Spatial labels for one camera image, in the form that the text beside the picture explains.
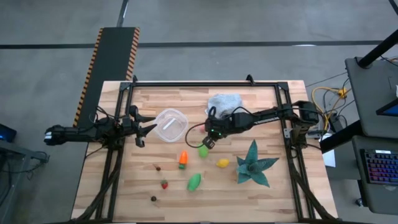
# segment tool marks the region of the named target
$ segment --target keyboard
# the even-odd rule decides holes
[[[398,151],[362,149],[368,183],[398,185]]]

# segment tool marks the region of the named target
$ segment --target wooden table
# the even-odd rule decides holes
[[[308,100],[303,81],[288,83],[292,102]],[[99,105],[109,114],[114,114],[119,84],[104,82]],[[244,107],[249,111],[277,105],[271,87],[134,88],[132,104],[138,106],[140,114],[147,116],[156,116],[166,108],[175,108],[187,116],[190,127],[206,120],[204,111],[207,101],[217,93],[239,93]],[[193,144],[203,137],[204,134],[194,129],[190,132],[189,140]],[[183,138],[166,143],[152,131],[146,138],[145,148],[136,147],[134,138],[126,138],[114,222],[297,221],[279,121],[255,126],[245,133],[230,135],[218,141],[206,159],[201,159],[197,150],[188,147]],[[236,156],[244,158],[253,139],[257,141],[259,158],[280,158],[264,171],[270,188],[258,185],[253,180],[236,183]],[[87,153],[99,147],[98,143],[90,143]],[[178,169],[179,156],[183,150],[188,151],[186,170]],[[303,150],[303,155],[312,192],[328,212],[337,217],[321,152],[309,147]],[[98,193],[105,158],[106,149],[103,149],[86,159],[72,218],[78,217]],[[215,166],[221,158],[230,160],[227,168]],[[156,171],[154,164],[162,170]],[[187,182],[195,173],[202,174],[202,181],[196,191],[189,192],[186,190]],[[160,186],[163,179],[169,182],[166,190]],[[158,200],[152,202],[152,196]],[[300,198],[305,210],[303,193]],[[104,216],[108,211],[107,204],[106,198]]]

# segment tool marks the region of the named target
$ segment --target green artificial plant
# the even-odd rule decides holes
[[[238,160],[238,184],[241,184],[252,178],[257,184],[269,187],[267,177],[262,171],[270,168],[279,158],[258,159],[256,140],[250,145],[245,159],[236,157]]]

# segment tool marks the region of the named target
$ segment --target yellow lemon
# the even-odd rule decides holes
[[[225,168],[227,167],[229,164],[229,160],[228,159],[220,159],[217,163],[216,166],[220,167],[220,168]]]

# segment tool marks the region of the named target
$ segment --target concrete floor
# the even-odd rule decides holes
[[[3,0],[0,44],[92,43],[100,27],[114,27],[122,0]],[[382,40],[398,16],[388,0],[130,1],[124,26],[141,28],[140,42]],[[344,59],[374,46],[139,49],[140,80],[304,80],[344,72]],[[72,125],[91,49],[0,50],[0,123],[18,131],[16,143],[51,155],[45,168],[25,180],[13,223],[68,220],[85,144],[44,145],[54,124]],[[394,47],[386,57],[398,55]],[[340,87],[346,75],[321,85]],[[322,94],[316,99],[321,102]],[[343,115],[357,120],[355,105]],[[339,217],[347,221],[397,223],[353,201],[352,180],[331,180]]]

